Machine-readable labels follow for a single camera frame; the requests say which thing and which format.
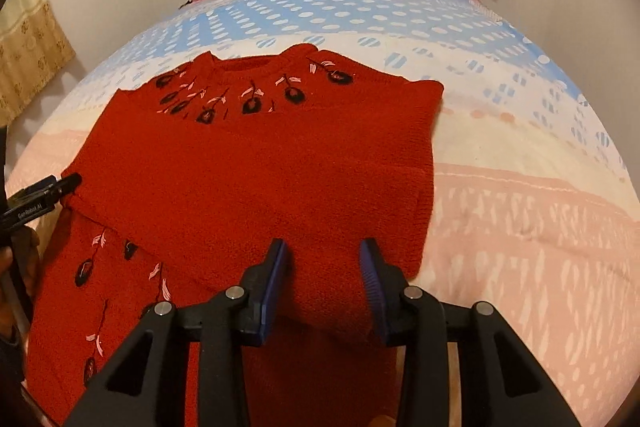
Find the red knitted sweater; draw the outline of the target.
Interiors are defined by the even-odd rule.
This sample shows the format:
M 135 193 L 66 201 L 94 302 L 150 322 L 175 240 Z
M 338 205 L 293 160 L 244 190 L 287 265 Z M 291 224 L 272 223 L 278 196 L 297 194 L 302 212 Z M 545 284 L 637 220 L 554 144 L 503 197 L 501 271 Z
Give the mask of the red knitted sweater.
M 293 256 L 264 347 L 244 369 L 256 426 L 364 426 L 397 404 L 396 355 L 372 334 L 359 246 L 415 277 L 433 208 L 442 85 L 296 44 L 204 53 L 116 92 L 70 172 L 51 236 L 26 377 L 65 421 L 142 314 L 208 300 Z

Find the beige floral curtain left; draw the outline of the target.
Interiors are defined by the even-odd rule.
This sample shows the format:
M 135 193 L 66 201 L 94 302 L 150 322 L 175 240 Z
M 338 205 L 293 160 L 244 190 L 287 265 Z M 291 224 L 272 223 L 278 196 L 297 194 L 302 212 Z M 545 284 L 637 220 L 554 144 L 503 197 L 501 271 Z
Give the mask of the beige floral curtain left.
M 6 0 L 0 40 L 2 126 L 12 124 L 74 57 L 50 0 Z

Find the pink blue dotted bedspread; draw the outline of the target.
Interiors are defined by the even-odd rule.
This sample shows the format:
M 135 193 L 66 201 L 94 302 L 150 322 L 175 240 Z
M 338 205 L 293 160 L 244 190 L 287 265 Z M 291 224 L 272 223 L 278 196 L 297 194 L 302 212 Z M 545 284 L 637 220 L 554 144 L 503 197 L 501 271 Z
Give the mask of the pink blue dotted bedspread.
M 489 300 L 578 421 L 606 424 L 639 375 L 639 201 L 585 97 L 541 49 L 472 0 L 203 0 L 125 44 L 30 140 L 10 192 L 61 172 L 117 89 L 198 54 L 311 43 L 445 88 L 436 200 L 418 281 Z

